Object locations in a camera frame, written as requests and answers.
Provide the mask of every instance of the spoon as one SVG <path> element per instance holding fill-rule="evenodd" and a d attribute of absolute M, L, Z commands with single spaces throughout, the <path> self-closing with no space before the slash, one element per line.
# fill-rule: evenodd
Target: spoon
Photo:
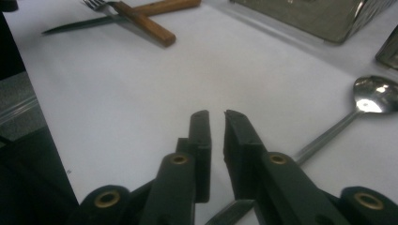
<path fill-rule="evenodd" d="M 370 76 L 358 78 L 354 83 L 355 109 L 335 126 L 313 140 L 293 157 L 301 166 L 329 141 L 365 113 L 393 113 L 398 111 L 398 83 Z M 234 201 L 214 216 L 206 225 L 233 225 L 253 207 L 252 202 Z"/>
<path fill-rule="evenodd" d="M 313 140 L 293 157 L 298 165 L 319 151 L 325 144 L 365 113 L 393 113 L 398 111 L 398 83 L 370 76 L 358 78 L 354 83 L 355 109 L 335 126 Z"/>

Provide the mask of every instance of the white table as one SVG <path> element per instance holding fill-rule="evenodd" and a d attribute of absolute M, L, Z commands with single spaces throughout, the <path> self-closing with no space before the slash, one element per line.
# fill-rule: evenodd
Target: white table
<path fill-rule="evenodd" d="M 131 6 L 150 0 L 126 1 Z M 19 1 L 5 13 L 69 181 L 80 201 L 104 185 L 134 190 L 153 179 L 192 113 L 209 110 L 211 197 L 205 224 L 233 200 L 222 146 L 225 110 L 245 113 L 268 151 L 297 153 L 354 107 L 353 82 L 398 80 L 374 56 L 398 21 L 398 4 L 343 46 L 290 29 L 228 1 L 152 17 L 177 36 L 164 49 L 129 23 L 42 36 L 102 16 L 79 1 Z M 367 114 L 303 167 L 325 191 L 364 186 L 398 203 L 398 114 Z M 240 224 L 255 224 L 253 213 Z"/>

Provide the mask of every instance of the wooden handle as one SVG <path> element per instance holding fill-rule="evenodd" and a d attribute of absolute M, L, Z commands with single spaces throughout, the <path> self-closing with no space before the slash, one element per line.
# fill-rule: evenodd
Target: wooden handle
<path fill-rule="evenodd" d="M 165 0 L 155 3 L 132 7 L 129 13 L 143 13 L 146 16 L 153 16 L 165 12 L 177 11 L 185 8 L 198 7 L 201 0 Z"/>
<path fill-rule="evenodd" d="M 131 9 L 123 2 L 117 2 L 113 5 L 114 9 L 122 16 L 125 16 L 131 22 L 140 26 L 150 36 L 160 42 L 163 46 L 168 47 L 176 42 L 176 36 L 166 28 L 150 20 L 142 13 L 128 13 Z"/>

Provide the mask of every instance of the brass grommet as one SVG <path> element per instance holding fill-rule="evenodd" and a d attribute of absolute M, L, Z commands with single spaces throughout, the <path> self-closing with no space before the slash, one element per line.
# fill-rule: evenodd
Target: brass grommet
<path fill-rule="evenodd" d="M 275 164 L 284 164 L 287 162 L 286 157 L 282 156 L 282 155 L 270 155 L 269 159 L 271 160 L 271 162 L 275 163 Z"/>
<path fill-rule="evenodd" d="M 120 200 L 120 194 L 116 190 L 108 190 L 102 192 L 100 195 L 97 196 L 94 204 L 98 208 L 107 208 L 110 207 Z"/>
<path fill-rule="evenodd" d="M 188 158 L 185 156 L 182 156 L 182 155 L 177 155 L 177 156 L 172 157 L 171 160 L 174 164 L 180 165 L 180 164 L 186 163 L 188 161 Z"/>
<path fill-rule="evenodd" d="M 383 202 L 381 202 L 377 197 L 364 193 L 364 192 L 358 192 L 354 195 L 355 200 L 357 200 L 358 203 L 361 205 L 374 209 L 374 210 L 381 210 L 384 208 Z"/>

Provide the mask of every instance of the spoon bowl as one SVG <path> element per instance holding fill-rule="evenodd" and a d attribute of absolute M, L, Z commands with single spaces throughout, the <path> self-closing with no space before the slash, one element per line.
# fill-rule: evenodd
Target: spoon bowl
<path fill-rule="evenodd" d="M 389 79 L 371 76 L 359 78 L 354 84 L 357 110 L 364 113 L 398 111 L 398 84 Z"/>

